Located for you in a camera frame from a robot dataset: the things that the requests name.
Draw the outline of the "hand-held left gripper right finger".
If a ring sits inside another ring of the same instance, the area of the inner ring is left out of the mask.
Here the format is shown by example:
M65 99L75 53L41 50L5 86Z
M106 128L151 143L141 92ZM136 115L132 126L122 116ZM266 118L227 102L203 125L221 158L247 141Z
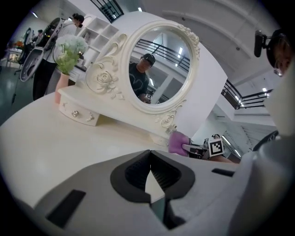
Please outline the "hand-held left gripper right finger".
M228 236L237 206L228 187L235 164L151 151L153 200L162 219L153 236Z

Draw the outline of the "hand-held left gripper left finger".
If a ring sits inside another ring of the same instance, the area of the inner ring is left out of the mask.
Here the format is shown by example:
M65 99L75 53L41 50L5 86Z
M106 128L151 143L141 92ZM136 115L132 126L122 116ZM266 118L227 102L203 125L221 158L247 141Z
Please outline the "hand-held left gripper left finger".
M148 203L133 203L120 196L111 185L111 172L140 155L130 153L89 165L47 192L34 210L40 225L50 236L160 236L165 226ZM65 225L50 218L72 191L85 195Z

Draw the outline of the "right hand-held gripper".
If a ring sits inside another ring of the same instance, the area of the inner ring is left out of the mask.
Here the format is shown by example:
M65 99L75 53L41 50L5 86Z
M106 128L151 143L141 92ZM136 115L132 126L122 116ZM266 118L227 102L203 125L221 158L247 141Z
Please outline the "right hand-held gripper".
M206 138L201 145L182 144L182 149L189 152L189 157L194 159L210 159L211 157L224 154L224 146L222 139Z

